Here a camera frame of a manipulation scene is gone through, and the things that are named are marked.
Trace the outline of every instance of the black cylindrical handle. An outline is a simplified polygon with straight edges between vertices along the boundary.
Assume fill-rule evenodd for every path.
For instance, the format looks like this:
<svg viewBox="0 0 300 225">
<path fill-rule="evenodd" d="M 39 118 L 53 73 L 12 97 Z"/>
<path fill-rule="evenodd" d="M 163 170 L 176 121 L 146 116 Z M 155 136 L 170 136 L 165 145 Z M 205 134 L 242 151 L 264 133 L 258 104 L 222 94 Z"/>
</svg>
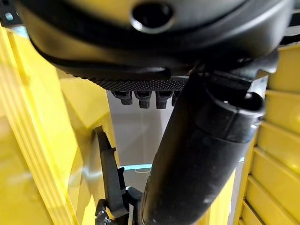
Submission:
<svg viewBox="0 0 300 225">
<path fill-rule="evenodd" d="M 214 98 L 192 75 L 153 162 L 142 203 L 145 225 L 192 224 L 215 200 L 264 114 L 254 93 L 235 104 Z"/>
</svg>

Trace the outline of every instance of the black clamp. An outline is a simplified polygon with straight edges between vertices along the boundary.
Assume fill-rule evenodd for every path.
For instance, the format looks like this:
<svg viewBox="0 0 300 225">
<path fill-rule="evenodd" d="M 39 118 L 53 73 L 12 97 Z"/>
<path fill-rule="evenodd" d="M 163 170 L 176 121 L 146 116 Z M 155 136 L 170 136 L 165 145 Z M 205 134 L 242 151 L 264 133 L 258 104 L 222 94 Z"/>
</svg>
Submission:
<svg viewBox="0 0 300 225">
<path fill-rule="evenodd" d="M 116 148 L 112 148 L 106 133 L 101 127 L 95 129 L 99 142 L 100 160 L 103 173 L 105 198 L 100 199 L 96 208 L 96 225 L 127 225 L 129 204 L 133 205 L 133 224 L 139 225 L 139 208 L 142 193 L 134 187 L 126 187 L 124 168 L 118 169 L 114 157 Z M 108 208 L 115 219 L 110 219 L 105 209 Z"/>
</svg>

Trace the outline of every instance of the black bracket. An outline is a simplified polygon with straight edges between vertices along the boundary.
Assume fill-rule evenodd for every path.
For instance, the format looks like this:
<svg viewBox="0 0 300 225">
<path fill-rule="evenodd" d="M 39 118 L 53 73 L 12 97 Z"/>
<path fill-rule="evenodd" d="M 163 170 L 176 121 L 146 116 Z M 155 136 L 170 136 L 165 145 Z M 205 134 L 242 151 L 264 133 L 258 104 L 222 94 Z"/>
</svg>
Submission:
<svg viewBox="0 0 300 225">
<path fill-rule="evenodd" d="M 95 129 L 100 149 L 105 198 L 100 199 L 96 208 L 96 225 L 127 225 L 129 204 L 133 205 L 133 224 L 139 225 L 138 214 L 142 193 L 134 187 L 126 187 L 124 168 L 118 169 L 114 157 L 116 148 L 112 148 L 106 133 L 101 127 Z M 115 219 L 110 219 L 105 209 L 108 208 Z"/>
<path fill-rule="evenodd" d="M 0 22 L 2 27 L 22 25 L 13 0 L 0 0 Z"/>
</svg>

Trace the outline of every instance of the yellow plastic wall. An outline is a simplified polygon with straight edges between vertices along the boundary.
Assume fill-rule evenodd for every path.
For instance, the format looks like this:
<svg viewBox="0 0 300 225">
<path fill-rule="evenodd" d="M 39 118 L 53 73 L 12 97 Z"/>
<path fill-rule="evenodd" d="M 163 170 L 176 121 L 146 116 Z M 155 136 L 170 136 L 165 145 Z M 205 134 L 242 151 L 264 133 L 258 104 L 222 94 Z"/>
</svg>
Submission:
<svg viewBox="0 0 300 225">
<path fill-rule="evenodd" d="M 267 113 L 243 169 L 234 225 L 300 224 L 300 45 L 280 49 Z"/>
</svg>

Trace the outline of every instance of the textured rubber surface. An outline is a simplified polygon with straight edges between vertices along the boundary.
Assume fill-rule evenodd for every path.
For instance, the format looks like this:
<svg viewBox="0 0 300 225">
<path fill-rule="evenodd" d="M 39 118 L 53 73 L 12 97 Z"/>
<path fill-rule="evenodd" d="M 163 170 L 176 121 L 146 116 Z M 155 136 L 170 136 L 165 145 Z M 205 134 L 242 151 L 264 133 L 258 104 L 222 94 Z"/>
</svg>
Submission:
<svg viewBox="0 0 300 225">
<path fill-rule="evenodd" d="M 106 90 L 112 91 L 157 91 L 182 90 L 185 81 L 175 80 L 96 80 L 88 78 Z"/>
</svg>

